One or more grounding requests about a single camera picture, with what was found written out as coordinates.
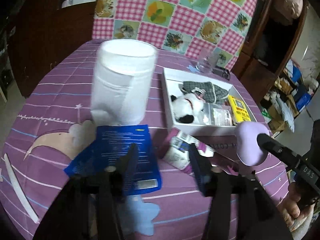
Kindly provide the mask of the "person's right hand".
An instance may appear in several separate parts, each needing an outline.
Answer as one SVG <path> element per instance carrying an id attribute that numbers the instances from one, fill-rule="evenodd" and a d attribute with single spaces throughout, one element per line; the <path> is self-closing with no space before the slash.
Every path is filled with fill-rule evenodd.
<path id="1" fill-rule="evenodd" d="M 277 206 L 283 220 L 288 227 L 293 226 L 295 221 L 306 221 L 308 217 L 312 217 L 314 205 L 300 209 L 298 202 L 301 199 L 300 189 L 296 183 L 291 183 L 288 187 L 288 194 Z"/>

